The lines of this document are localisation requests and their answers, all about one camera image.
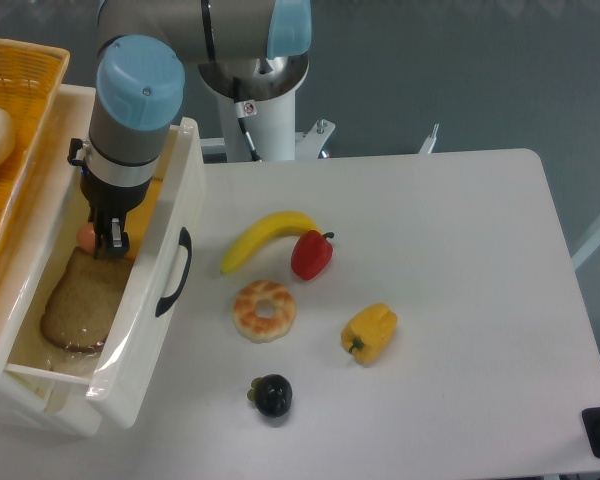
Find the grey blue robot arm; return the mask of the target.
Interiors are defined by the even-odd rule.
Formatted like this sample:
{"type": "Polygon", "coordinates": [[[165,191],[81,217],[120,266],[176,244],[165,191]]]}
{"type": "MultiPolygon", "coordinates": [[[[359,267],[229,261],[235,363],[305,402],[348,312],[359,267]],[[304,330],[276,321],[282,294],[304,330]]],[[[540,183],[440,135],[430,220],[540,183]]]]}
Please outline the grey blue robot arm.
{"type": "Polygon", "coordinates": [[[217,96],[231,161],[296,156],[295,94],[308,71],[307,1],[104,1],[98,15],[95,100],[88,134],[71,141],[98,259],[130,248],[127,214],[144,200],[171,124],[185,67],[217,96]]]}

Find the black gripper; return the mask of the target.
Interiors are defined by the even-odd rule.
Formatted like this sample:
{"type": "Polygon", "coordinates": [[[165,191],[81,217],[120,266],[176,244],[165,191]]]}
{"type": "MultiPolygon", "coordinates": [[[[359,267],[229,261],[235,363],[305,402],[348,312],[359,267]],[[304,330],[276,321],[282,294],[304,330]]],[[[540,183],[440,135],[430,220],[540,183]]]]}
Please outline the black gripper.
{"type": "Polygon", "coordinates": [[[80,189],[89,203],[88,230],[96,238],[96,259],[121,259],[130,249],[126,215],[144,199],[150,164],[121,165],[89,141],[70,140],[68,163],[80,170],[80,189]]]}

